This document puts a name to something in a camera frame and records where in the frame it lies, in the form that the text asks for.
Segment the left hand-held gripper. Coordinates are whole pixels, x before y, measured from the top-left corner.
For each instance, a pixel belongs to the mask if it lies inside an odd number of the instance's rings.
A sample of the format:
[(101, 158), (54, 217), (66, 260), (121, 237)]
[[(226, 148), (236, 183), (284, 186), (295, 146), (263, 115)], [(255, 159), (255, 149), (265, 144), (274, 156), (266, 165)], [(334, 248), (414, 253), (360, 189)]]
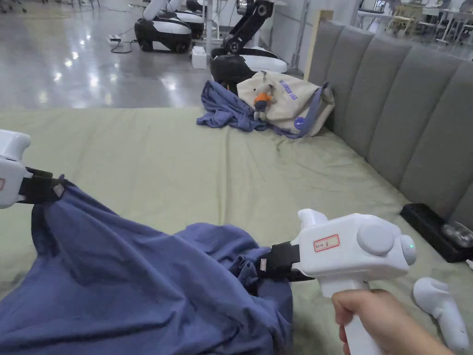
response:
[(67, 187), (65, 178), (53, 178), (53, 173), (26, 167), (22, 161), (25, 150), (30, 146), (30, 136), (24, 133), (0, 131), (0, 208), (26, 200), (20, 192), (24, 179), (39, 178), (37, 203), (59, 201)]

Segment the person's right hand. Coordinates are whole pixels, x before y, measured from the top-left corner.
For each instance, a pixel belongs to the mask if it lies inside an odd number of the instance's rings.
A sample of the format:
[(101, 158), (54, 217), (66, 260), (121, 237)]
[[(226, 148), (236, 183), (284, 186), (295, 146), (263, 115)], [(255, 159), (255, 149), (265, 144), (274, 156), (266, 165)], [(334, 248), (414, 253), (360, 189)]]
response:
[(350, 355), (346, 327), (359, 316), (363, 327), (388, 355), (451, 355), (452, 351), (423, 329), (389, 292), (346, 290), (332, 298), (343, 353)]

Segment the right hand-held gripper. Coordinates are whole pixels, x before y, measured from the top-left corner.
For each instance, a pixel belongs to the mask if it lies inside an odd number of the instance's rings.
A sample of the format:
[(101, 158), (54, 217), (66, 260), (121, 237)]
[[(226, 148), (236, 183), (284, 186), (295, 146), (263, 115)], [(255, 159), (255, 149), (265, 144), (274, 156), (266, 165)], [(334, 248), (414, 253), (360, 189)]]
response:
[(413, 239), (379, 217), (350, 214), (329, 220), (312, 209), (298, 212), (301, 230), (259, 260), (257, 276), (276, 282), (317, 280), (322, 295), (369, 290), (369, 282), (404, 276), (417, 258)]

